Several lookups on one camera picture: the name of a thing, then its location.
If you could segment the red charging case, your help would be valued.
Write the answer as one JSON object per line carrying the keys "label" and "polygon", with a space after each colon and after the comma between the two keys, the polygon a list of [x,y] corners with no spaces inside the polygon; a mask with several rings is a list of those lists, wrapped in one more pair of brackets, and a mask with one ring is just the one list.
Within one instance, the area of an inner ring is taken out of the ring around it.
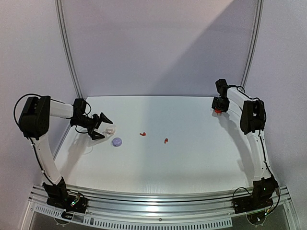
{"label": "red charging case", "polygon": [[215,109],[214,112],[215,112],[217,115],[221,115],[221,114],[222,114],[222,111],[221,111],[221,110],[218,110],[218,109]]}

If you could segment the pink charging case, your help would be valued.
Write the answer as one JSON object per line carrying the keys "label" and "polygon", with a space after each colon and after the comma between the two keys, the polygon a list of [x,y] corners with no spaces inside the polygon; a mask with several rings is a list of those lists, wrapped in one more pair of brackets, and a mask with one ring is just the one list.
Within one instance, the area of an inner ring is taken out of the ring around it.
{"label": "pink charging case", "polygon": [[115,132],[116,132],[116,128],[114,126],[109,126],[103,131],[103,134],[113,135],[115,134]]}

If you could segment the purple charging case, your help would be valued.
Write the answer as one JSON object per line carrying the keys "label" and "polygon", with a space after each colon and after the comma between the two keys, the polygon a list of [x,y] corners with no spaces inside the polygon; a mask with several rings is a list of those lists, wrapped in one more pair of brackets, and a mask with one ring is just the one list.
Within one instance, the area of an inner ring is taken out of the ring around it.
{"label": "purple charging case", "polygon": [[119,147],[122,145],[122,139],[121,138],[114,138],[112,139],[112,145],[114,147]]}

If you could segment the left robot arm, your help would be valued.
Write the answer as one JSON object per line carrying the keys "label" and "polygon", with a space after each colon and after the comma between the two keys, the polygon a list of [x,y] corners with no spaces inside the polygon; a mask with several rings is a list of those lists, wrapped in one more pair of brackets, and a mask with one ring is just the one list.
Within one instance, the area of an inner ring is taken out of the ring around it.
{"label": "left robot arm", "polygon": [[50,96],[28,93],[20,97],[13,109],[13,118],[23,136],[32,145],[36,160],[42,174],[51,186],[57,187],[64,181],[57,169],[51,153],[48,131],[50,118],[58,117],[70,121],[71,127],[82,127],[92,140],[104,139],[98,132],[102,123],[112,125],[113,122],[104,113],[88,115],[86,107],[90,104],[77,98],[73,104],[63,103]]}

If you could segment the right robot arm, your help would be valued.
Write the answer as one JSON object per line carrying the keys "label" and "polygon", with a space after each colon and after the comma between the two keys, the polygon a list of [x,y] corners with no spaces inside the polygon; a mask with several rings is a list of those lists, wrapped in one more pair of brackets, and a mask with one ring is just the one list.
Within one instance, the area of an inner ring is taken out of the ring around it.
{"label": "right robot arm", "polygon": [[258,97],[248,96],[240,86],[229,85],[225,79],[215,82],[219,96],[215,96],[212,109],[216,114],[226,113],[231,102],[235,103],[241,111],[239,127],[247,137],[254,159],[253,195],[248,199],[252,209],[258,209],[279,186],[267,160],[264,128],[266,111],[264,102]]}

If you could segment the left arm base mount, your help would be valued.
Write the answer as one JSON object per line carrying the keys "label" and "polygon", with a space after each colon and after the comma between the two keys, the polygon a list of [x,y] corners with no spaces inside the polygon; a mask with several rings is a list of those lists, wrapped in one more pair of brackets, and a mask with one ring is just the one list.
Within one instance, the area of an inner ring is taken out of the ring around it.
{"label": "left arm base mount", "polygon": [[66,196],[47,199],[49,206],[61,208],[66,212],[85,213],[88,207],[89,199],[81,193],[68,193]]}

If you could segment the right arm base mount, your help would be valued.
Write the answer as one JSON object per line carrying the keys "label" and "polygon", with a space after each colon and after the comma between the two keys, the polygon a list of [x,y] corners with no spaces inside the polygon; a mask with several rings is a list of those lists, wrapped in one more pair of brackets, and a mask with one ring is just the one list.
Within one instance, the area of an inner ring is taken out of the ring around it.
{"label": "right arm base mount", "polygon": [[250,212],[273,205],[272,198],[256,200],[253,196],[242,196],[232,200],[233,209],[236,214]]}

